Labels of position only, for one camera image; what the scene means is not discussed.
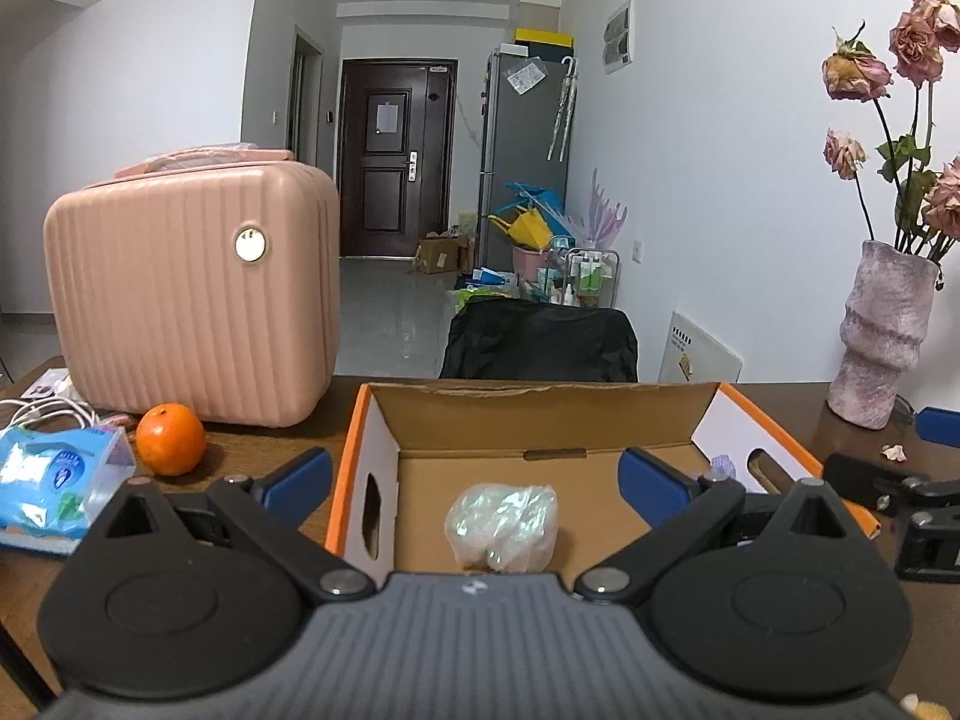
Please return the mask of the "lavender fluffy plush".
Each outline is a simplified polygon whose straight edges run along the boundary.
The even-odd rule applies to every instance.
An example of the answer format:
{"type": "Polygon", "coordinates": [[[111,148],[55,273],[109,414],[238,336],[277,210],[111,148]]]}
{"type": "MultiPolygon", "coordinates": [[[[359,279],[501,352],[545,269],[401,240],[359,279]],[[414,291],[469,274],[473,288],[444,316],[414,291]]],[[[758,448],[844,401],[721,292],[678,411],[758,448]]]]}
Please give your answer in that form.
{"type": "Polygon", "coordinates": [[[716,455],[709,460],[709,468],[718,478],[736,479],[737,468],[734,462],[726,455],[716,455]]]}

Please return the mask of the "fallen rose petal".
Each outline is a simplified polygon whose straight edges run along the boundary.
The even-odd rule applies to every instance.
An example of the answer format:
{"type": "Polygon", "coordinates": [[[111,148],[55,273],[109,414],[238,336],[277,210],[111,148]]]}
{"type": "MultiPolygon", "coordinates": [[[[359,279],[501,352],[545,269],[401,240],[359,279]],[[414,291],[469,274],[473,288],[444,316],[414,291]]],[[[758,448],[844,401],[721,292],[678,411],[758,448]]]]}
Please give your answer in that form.
{"type": "Polygon", "coordinates": [[[908,460],[907,452],[901,444],[887,444],[880,449],[880,453],[888,460],[895,463],[905,463],[908,460]]]}

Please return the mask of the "orange fruit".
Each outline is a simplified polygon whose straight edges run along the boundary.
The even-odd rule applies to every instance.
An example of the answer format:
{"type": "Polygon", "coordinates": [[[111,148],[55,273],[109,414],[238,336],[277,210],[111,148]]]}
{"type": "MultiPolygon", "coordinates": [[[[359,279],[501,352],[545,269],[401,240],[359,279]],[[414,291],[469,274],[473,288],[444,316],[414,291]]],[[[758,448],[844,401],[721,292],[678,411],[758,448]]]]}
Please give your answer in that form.
{"type": "Polygon", "coordinates": [[[187,475],[205,454],[205,427],[187,406],[160,403],[140,418],[135,445],[140,460],[153,475],[187,475]]]}

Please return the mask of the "purple textured vase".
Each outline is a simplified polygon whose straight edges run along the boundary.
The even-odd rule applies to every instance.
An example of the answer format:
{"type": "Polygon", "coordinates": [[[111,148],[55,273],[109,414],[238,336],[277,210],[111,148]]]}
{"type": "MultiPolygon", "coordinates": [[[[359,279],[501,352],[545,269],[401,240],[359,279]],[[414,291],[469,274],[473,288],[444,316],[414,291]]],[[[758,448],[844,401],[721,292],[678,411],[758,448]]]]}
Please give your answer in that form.
{"type": "Polygon", "coordinates": [[[919,361],[928,336],[939,266],[890,244],[864,241],[839,324],[843,356],[827,406],[843,421],[880,431],[900,379],[919,361]]]}

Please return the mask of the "white framed board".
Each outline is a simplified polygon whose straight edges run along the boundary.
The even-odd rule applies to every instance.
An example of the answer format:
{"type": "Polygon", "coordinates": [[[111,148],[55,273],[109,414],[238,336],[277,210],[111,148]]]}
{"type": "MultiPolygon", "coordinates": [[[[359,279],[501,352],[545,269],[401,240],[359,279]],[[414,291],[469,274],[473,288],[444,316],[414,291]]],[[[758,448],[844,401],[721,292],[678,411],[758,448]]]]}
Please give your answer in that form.
{"type": "Polygon", "coordinates": [[[670,317],[658,381],[660,383],[734,383],[742,359],[677,310],[670,317]]]}

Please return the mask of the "orange cardboard box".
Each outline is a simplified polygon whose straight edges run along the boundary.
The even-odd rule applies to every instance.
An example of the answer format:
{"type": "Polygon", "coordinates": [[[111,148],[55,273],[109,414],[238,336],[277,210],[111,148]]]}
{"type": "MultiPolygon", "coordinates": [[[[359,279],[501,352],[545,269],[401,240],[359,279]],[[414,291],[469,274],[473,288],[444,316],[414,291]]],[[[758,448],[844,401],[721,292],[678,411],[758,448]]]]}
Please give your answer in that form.
{"type": "Polygon", "coordinates": [[[558,499],[550,570],[566,582],[647,532],[620,457],[638,447],[690,478],[713,458],[761,484],[765,452],[791,478],[822,463],[729,383],[366,382],[338,464],[327,551],[384,582],[459,571],[444,520],[475,484],[548,486],[558,499]]]}

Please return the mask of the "crumpled clear plastic bag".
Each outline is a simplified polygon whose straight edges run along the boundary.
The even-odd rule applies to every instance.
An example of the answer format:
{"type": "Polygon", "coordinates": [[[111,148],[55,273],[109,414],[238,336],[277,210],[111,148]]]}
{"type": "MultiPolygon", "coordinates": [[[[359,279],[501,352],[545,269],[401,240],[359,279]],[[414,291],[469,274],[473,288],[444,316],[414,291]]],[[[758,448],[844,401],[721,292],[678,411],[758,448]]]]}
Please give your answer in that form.
{"type": "Polygon", "coordinates": [[[558,538],[551,486],[482,483],[466,489],[444,518],[444,536],[464,569],[495,574],[544,571],[558,538]]]}

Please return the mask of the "blue tissue pack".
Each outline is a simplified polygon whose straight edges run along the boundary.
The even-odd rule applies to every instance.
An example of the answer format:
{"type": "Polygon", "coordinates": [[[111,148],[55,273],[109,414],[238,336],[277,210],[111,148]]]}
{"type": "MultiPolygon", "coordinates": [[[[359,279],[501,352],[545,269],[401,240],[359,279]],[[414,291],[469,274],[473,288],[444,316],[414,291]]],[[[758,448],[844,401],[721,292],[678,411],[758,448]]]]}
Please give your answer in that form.
{"type": "Polygon", "coordinates": [[[68,556],[128,478],[137,473],[119,427],[2,433],[3,548],[68,556]]]}

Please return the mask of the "dried pink rose bouquet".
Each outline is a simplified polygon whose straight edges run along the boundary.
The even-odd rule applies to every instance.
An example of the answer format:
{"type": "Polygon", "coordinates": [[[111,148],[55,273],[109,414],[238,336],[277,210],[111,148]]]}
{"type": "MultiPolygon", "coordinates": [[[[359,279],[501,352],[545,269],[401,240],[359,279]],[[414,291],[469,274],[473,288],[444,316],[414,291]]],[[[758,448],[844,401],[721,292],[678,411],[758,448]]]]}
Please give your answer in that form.
{"type": "Polygon", "coordinates": [[[935,90],[946,59],[958,52],[955,0],[910,0],[889,32],[890,62],[867,47],[861,32],[835,37],[832,54],[820,66],[833,101],[867,104],[877,115],[882,142],[869,149],[853,135],[830,128],[823,159],[838,179],[862,197],[862,168],[871,154],[880,158],[877,174],[895,192],[893,249],[939,265],[958,247],[958,161],[934,164],[935,90]],[[896,133],[885,114],[893,83],[911,89],[910,120],[896,133]]]}

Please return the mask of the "pink ribbed suitcase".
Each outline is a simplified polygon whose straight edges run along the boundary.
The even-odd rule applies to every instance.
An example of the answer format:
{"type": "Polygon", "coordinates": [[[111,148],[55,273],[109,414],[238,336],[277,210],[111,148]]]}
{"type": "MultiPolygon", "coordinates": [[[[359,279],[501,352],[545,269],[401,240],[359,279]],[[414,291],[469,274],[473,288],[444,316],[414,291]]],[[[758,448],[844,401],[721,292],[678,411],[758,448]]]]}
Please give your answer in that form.
{"type": "Polygon", "coordinates": [[[65,193],[44,260],[60,348],[96,408],[163,401],[286,427],[331,385],[340,199],[281,149],[172,154],[65,193]]]}

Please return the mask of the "black chair back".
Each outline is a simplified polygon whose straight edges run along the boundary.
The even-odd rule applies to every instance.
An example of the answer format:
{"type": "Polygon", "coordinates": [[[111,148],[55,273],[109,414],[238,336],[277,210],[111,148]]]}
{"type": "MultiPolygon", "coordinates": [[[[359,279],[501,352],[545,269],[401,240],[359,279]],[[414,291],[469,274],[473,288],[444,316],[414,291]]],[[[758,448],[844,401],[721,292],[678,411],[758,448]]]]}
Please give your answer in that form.
{"type": "Polygon", "coordinates": [[[638,340],[617,309],[473,298],[452,317],[441,379],[638,382],[638,340]]]}

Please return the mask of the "brown cardboard box on floor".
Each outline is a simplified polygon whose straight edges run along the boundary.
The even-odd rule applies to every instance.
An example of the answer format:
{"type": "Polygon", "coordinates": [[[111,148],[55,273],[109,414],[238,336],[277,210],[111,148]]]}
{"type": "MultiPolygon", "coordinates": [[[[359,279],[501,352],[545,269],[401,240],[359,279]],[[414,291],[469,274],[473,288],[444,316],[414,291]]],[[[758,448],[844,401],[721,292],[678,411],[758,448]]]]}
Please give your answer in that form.
{"type": "Polygon", "coordinates": [[[470,242],[462,236],[423,238],[416,246],[413,270],[423,275],[464,273],[470,260],[470,242]]]}

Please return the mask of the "yellow bag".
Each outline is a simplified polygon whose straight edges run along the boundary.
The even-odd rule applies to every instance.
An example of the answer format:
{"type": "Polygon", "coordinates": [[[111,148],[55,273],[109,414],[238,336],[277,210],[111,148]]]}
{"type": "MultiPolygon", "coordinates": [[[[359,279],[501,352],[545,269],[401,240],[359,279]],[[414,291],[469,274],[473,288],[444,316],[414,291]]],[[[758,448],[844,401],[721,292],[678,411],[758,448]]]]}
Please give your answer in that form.
{"type": "Polygon", "coordinates": [[[521,211],[512,221],[506,221],[505,218],[496,215],[488,216],[488,221],[506,234],[516,247],[523,249],[542,252],[550,247],[553,239],[550,226],[544,220],[544,216],[540,215],[540,211],[535,208],[521,211]]]}

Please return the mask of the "dark brown entry door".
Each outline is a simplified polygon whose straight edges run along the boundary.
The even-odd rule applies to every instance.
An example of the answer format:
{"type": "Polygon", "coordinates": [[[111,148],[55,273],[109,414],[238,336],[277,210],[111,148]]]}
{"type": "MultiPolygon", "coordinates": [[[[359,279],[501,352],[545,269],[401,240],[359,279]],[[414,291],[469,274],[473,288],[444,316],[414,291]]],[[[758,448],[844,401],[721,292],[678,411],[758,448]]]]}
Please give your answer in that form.
{"type": "Polygon", "coordinates": [[[337,184],[345,257],[408,259],[448,229],[457,64],[355,59],[342,68],[337,184]]]}

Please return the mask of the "grey refrigerator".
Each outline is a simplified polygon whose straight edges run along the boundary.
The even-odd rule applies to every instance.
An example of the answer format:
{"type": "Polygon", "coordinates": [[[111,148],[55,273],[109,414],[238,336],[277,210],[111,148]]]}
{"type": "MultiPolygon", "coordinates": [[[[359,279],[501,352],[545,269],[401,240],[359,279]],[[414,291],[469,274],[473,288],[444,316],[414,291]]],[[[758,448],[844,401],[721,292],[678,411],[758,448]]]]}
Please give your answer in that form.
{"type": "Polygon", "coordinates": [[[573,49],[553,44],[503,44],[488,57],[482,96],[482,162],[478,186],[477,263],[491,270],[512,267],[511,241],[488,221],[517,197],[514,184],[550,190],[565,204],[568,168],[553,158],[555,117],[573,49]]]}

